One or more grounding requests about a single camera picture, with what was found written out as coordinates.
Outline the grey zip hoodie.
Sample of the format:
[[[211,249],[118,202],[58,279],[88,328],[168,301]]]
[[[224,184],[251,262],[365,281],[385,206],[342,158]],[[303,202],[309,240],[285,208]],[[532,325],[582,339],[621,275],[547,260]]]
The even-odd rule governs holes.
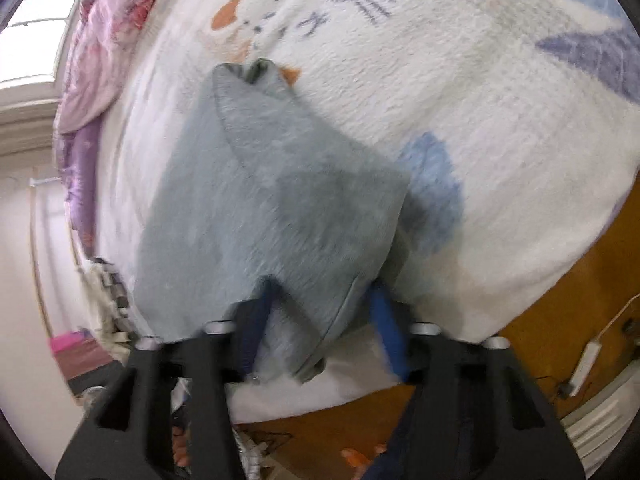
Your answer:
[[[132,299],[167,342],[275,280],[260,370],[304,382],[360,310],[409,178],[296,98],[267,60],[205,78],[140,236]]]

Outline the pink grey towel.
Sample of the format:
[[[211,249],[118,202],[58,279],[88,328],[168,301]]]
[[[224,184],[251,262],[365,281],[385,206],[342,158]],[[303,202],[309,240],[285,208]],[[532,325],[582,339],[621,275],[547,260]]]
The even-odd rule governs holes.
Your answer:
[[[66,332],[62,335],[54,336],[49,341],[51,352],[55,359],[76,359],[79,360],[88,356],[94,349],[96,341],[86,330],[78,332]]]

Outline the white power strip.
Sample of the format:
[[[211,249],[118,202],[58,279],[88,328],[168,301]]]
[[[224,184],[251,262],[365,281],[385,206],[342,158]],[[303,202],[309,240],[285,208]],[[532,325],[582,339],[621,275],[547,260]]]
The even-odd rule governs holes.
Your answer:
[[[572,376],[568,380],[568,395],[577,396],[578,391],[588,378],[594,363],[602,349],[602,344],[597,339],[590,340],[582,350],[582,355],[574,369]]]

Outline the checkered cloth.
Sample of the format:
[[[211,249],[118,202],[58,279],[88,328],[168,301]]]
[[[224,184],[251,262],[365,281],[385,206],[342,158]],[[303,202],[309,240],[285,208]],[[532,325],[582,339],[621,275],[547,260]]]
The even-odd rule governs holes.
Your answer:
[[[91,260],[81,277],[88,301],[89,332],[111,358],[125,364],[139,335],[124,283],[116,268],[102,258]]]

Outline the purple floral quilt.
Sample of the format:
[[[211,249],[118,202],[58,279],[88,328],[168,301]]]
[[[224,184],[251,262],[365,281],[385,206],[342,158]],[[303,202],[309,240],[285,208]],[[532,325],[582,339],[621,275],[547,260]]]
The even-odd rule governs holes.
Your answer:
[[[96,164],[103,116],[124,88],[155,0],[79,0],[53,124],[55,167],[85,256],[94,254]]]

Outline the window with white frame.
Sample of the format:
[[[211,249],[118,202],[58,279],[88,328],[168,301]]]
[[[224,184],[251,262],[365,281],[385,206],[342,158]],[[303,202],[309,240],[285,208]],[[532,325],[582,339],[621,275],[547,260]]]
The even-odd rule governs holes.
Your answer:
[[[1,87],[55,81],[76,0],[23,0],[1,33]]]

